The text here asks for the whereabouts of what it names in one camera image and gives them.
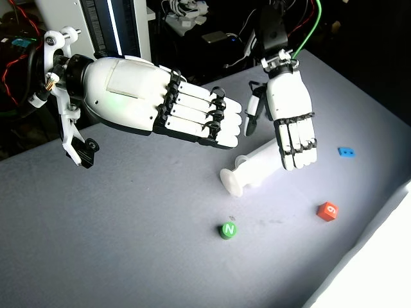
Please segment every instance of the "robotic arm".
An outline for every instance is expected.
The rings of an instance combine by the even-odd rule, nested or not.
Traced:
[[[240,134],[241,105],[187,82],[178,71],[141,58],[91,59],[71,54],[79,31],[65,27],[44,35],[45,86],[29,102],[39,108],[51,93],[57,98],[63,148],[78,166],[91,167],[97,143],[84,140],[75,124],[83,100],[101,122],[117,129],[150,135],[161,133],[217,148],[234,148]],[[56,51],[61,49],[63,55]]]
[[[308,166],[317,160],[317,140],[311,120],[314,113],[299,62],[286,49],[287,33],[278,10],[272,6],[261,10],[249,42],[255,38],[268,83],[250,82],[252,96],[246,110],[245,135],[254,132],[265,105],[269,119],[274,121],[284,168],[291,171]]]

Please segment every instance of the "white plastic tube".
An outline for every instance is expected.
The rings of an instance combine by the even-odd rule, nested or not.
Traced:
[[[220,178],[231,195],[241,197],[244,186],[259,186],[265,178],[282,168],[277,141],[271,140],[248,155],[240,155],[235,166],[232,171],[222,169]]]

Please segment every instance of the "red wire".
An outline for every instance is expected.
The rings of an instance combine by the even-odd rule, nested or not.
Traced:
[[[40,31],[39,31],[38,27],[37,27],[36,24],[27,16],[26,12],[25,12],[21,7],[17,6],[16,3],[14,2],[14,0],[8,0],[8,1],[10,2],[10,4],[11,4],[13,7],[19,9],[19,11],[22,13],[22,15],[24,16],[24,18],[28,20],[28,22],[31,24],[31,26],[32,26],[32,27],[34,28],[34,30],[36,31],[37,36],[40,37],[41,34],[40,34]],[[41,47],[41,45],[42,45],[42,42],[40,41],[40,44],[36,47],[36,50],[38,50],[38,49]],[[8,63],[6,64],[6,69],[4,70],[4,73],[3,73],[2,77],[1,77],[1,81],[4,83],[4,87],[6,88],[6,93],[7,93],[7,95],[12,99],[13,103],[14,103],[16,106],[18,106],[18,103],[17,103],[17,101],[15,100],[15,98],[12,96],[12,93],[10,92],[10,88],[8,87],[8,85],[7,85],[7,83],[6,83],[6,76],[7,76],[8,69],[9,69],[13,64],[17,63],[18,61],[20,61],[20,60],[22,60],[22,59],[24,59],[24,58],[27,58],[27,56],[28,56],[28,55],[21,55],[18,59],[14,60],[14,61],[11,61],[11,62],[8,62]]]
[[[311,0],[311,6],[313,7],[313,10],[311,11],[310,16],[308,16],[308,17],[306,18],[306,20],[302,22],[302,24],[297,25],[297,26],[293,29],[293,31],[289,32],[289,34],[287,35],[287,37],[290,37],[290,35],[291,35],[293,32],[297,31],[299,28],[301,28],[302,26],[304,26],[304,25],[313,17],[314,11],[315,11],[314,0]]]

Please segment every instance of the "white robotic hand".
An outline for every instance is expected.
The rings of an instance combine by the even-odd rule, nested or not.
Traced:
[[[83,87],[85,106],[109,126],[219,148],[238,145],[241,105],[223,89],[197,87],[165,67],[131,56],[101,58],[87,67]]]
[[[311,98],[297,70],[278,74],[267,83],[267,103],[284,168],[292,170],[317,160]]]

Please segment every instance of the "red cube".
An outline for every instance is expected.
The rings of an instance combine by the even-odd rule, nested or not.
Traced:
[[[331,202],[326,202],[319,207],[317,215],[325,221],[331,221],[337,218],[338,207]]]

